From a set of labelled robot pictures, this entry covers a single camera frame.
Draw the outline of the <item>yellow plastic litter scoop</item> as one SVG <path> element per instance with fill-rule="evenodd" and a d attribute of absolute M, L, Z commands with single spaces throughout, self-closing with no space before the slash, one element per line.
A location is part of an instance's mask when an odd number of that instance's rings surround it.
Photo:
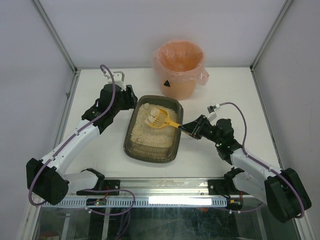
<path fill-rule="evenodd" d="M 180 124 L 174 122 L 171 118 L 169 113 L 162 109 L 162 108 L 158 108 L 159 109 L 159 113 L 158 115 L 155 117 L 155 121 L 153 124 L 147 124 L 148 126 L 155 128 L 155 129 L 162 129 L 164 127 L 174 127 L 174 128 L 179 128 Z"/>

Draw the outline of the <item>dark grey litter box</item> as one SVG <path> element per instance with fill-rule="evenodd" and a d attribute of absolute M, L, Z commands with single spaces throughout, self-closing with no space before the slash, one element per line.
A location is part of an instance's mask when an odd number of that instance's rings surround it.
<path fill-rule="evenodd" d="M 172 110 L 177 115 L 174 121 L 179 124 L 183 121 L 184 110 L 177 100 L 165 96 L 144 95 L 138 100 L 136 108 L 131 115 L 124 139 L 123 150 L 129 157 L 136 160 L 157 164 L 169 163 L 176 158 L 179 149 L 181 132 L 176 128 L 169 126 L 160 130 L 161 132 L 164 130 L 173 130 L 173 143 L 168 147 L 147 146 L 144 143 L 137 143 L 132 139 L 132 132 L 138 120 L 139 108 L 144 104 L 159 105 L 161 108 Z"/>

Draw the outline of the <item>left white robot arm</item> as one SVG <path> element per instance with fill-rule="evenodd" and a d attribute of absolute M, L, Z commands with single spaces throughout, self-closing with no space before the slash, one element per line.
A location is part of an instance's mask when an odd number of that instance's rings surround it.
<path fill-rule="evenodd" d="M 32 158 L 27 162 L 29 203 L 37 206 L 32 199 L 33 194 L 45 203 L 56 205 L 69 193 L 103 191 L 105 176 L 97 170 L 87 168 L 71 174 L 66 171 L 79 153 L 113 123 L 120 111 L 135 109 L 137 102 L 138 98 L 130 84 L 125 87 L 106 84 L 100 91 L 100 97 L 84 112 L 67 139 L 40 160 Z"/>

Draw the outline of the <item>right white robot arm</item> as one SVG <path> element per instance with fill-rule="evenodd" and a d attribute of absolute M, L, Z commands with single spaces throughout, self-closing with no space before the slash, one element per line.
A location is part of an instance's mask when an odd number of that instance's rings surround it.
<path fill-rule="evenodd" d="M 179 126 L 179 130 L 194 139 L 206 138 L 215 143 L 220 158 L 234 166 L 225 174 L 233 188 L 267 205 L 281 223 L 303 217 L 305 210 L 311 208 L 312 202 L 298 173 L 292 168 L 268 165 L 246 153 L 234 137 L 230 119 L 221 118 L 212 125 L 207 117 L 201 115 Z"/>

